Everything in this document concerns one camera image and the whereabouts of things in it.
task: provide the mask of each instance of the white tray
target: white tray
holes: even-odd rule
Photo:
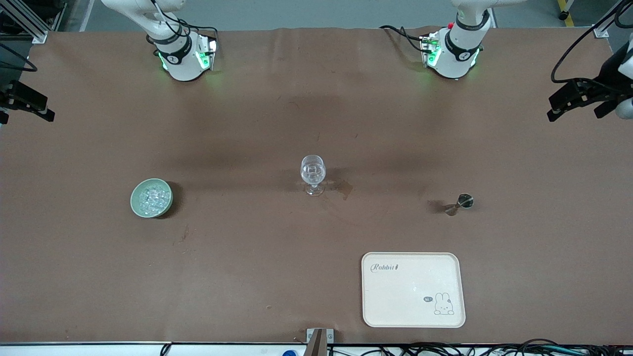
[[[363,318],[372,327],[460,327],[460,262],[452,253],[370,252],[361,262]]]

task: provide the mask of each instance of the green bowl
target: green bowl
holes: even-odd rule
[[[169,202],[167,203],[167,206],[163,208],[162,210],[160,210],[159,212],[148,213],[148,212],[144,212],[143,209],[141,208],[141,194],[143,193],[145,189],[148,189],[148,188],[164,189],[165,191],[169,192],[169,195],[170,195]],[[159,217],[160,215],[163,215],[164,213],[167,212],[167,210],[169,210],[169,208],[172,206],[172,203],[173,203],[172,189],[169,187],[169,184],[167,184],[167,182],[158,178],[150,178],[145,181],[142,181],[138,186],[136,186],[136,188],[134,188],[134,190],[132,191],[132,196],[130,197],[130,207],[132,207],[132,211],[136,215],[140,217],[146,217],[146,218]]]

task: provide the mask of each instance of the wine glass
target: wine glass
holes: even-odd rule
[[[301,178],[308,184],[306,193],[318,196],[323,193],[323,186],[319,183],[325,179],[325,164],[323,158],[317,155],[308,155],[301,161]]]
[[[466,193],[460,194],[460,197],[457,199],[457,204],[449,206],[445,212],[448,216],[455,216],[460,208],[472,208],[474,202],[475,200],[472,195]]]

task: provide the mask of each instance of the metal jigger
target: metal jigger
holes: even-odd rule
[[[448,216],[455,216],[455,215],[457,215],[457,211],[460,208],[464,208],[464,209],[472,208],[474,202],[475,202],[475,200],[472,197],[472,195],[466,194],[466,193],[460,194],[460,197],[457,198],[457,204],[451,205],[450,207],[448,207],[445,210],[446,215],[448,215]]]

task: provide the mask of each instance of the table surface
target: table surface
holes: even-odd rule
[[[381,30],[226,32],[188,83],[142,33],[51,34],[23,79],[55,123],[1,129],[0,340],[633,343],[633,124],[546,118],[582,31],[491,30],[458,81]],[[561,77],[609,55],[588,39]],[[165,219],[130,211],[149,177],[174,187]],[[460,193],[475,206],[442,213]],[[454,253],[465,325],[365,325],[369,251]]]

